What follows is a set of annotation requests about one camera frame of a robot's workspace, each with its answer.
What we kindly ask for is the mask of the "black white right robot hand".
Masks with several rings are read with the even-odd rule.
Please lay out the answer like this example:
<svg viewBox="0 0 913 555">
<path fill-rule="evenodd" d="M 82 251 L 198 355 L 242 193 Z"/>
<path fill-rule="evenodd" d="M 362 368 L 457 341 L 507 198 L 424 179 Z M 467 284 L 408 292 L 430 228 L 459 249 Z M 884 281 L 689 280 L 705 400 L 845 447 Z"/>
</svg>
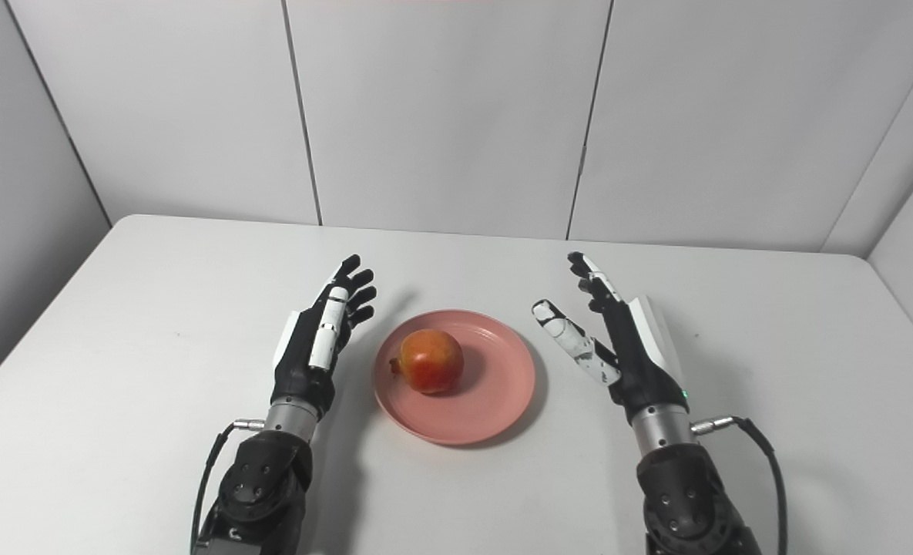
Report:
<svg viewBox="0 0 913 555">
<path fill-rule="evenodd" d="M 604 320 L 610 345 L 591 336 L 547 299 L 532 306 L 541 328 L 594 382 L 608 388 L 612 401 L 624 407 L 629 422 L 650 406 L 679 406 L 688 411 L 687 394 L 668 372 L 646 313 L 636 316 L 636 303 L 622 298 L 589 256 L 573 251 L 567 258 L 570 271 L 579 279 L 577 287 L 590 297 L 589 309 Z"/>
</svg>

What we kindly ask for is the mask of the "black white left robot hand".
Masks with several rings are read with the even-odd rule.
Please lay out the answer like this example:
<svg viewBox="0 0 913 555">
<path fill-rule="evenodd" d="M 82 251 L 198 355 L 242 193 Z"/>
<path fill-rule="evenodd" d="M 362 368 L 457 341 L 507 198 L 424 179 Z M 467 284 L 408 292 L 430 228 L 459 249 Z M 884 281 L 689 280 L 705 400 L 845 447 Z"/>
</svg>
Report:
<svg viewBox="0 0 913 555">
<path fill-rule="evenodd" d="M 288 316 L 274 354 L 270 403 L 302 402 L 320 421 L 335 399 L 337 358 L 358 325 L 372 319 L 378 289 L 360 255 L 344 259 L 311 306 Z"/>
</svg>

